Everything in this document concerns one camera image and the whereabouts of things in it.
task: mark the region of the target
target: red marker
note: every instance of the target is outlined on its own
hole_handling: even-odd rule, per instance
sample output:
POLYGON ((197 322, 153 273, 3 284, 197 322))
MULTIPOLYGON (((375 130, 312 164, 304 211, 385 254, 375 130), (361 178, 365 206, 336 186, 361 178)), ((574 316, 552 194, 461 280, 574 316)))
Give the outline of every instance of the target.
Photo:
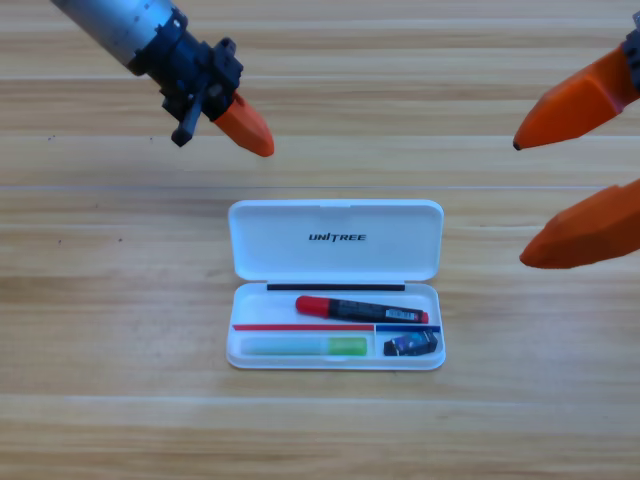
POLYGON ((351 322, 429 323, 429 315, 422 310, 331 298, 302 296, 296 300, 296 309, 304 315, 351 322))

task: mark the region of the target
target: table surface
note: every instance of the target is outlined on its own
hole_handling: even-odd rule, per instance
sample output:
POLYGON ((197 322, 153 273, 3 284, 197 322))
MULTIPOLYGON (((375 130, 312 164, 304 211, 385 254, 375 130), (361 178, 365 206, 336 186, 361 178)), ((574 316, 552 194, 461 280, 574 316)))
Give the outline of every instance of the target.
POLYGON ((46 0, 0 3, 0 477, 637 479, 640 257, 518 256, 638 176, 640 110, 515 152, 552 85, 633 28, 630 0, 181 0, 229 35, 271 125, 261 159, 46 0), (428 198, 446 212, 437 371, 254 372, 225 359, 227 210, 428 198))

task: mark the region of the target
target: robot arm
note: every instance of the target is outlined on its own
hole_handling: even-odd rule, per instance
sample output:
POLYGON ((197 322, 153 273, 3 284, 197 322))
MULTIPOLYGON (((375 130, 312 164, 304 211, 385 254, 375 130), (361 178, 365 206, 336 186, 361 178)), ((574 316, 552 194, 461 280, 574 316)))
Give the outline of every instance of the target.
POLYGON ((204 113, 242 148, 273 154, 268 126, 237 92, 243 66, 231 39, 198 42, 170 0, 51 1, 132 74, 160 86, 162 106, 179 122, 176 145, 193 138, 204 113))

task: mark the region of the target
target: red marker cap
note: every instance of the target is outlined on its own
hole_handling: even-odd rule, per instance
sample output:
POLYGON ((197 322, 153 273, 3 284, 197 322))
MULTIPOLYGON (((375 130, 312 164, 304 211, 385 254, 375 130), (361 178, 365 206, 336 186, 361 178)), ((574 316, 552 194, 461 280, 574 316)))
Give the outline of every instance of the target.
POLYGON ((302 296, 296 300, 296 309, 304 315, 329 317, 329 298, 302 296))

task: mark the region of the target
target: pencil case lid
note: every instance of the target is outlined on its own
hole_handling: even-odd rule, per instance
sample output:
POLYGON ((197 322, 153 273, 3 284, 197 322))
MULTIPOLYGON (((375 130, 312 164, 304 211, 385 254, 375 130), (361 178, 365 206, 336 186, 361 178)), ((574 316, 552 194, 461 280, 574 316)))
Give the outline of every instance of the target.
POLYGON ((401 283, 438 272, 431 200, 245 200, 229 209, 235 271, 271 283, 401 283))

